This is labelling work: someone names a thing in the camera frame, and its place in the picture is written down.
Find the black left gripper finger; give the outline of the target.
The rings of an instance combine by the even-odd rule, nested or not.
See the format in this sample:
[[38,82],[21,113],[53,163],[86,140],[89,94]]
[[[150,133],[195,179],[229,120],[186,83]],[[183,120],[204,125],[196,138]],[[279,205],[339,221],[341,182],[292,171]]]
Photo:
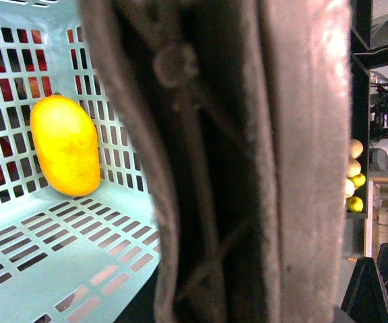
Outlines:
[[340,311],[352,322],[388,322],[388,243],[377,258],[356,260]]

